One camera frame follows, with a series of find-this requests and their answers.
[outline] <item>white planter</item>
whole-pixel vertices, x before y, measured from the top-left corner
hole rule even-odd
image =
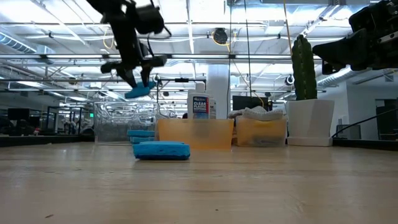
[[[289,101],[286,104],[289,137],[293,146],[331,146],[333,100]]]

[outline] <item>green cactus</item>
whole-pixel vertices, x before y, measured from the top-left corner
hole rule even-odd
[[[292,53],[296,100],[317,99],[312,48],[303,35],[299,35],[294,41]]]

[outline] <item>wooden table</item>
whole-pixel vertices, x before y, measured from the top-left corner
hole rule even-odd
[[[397,220],[396,152],[234,148],[150,162],[92,143],[0,149],[4,224]]]

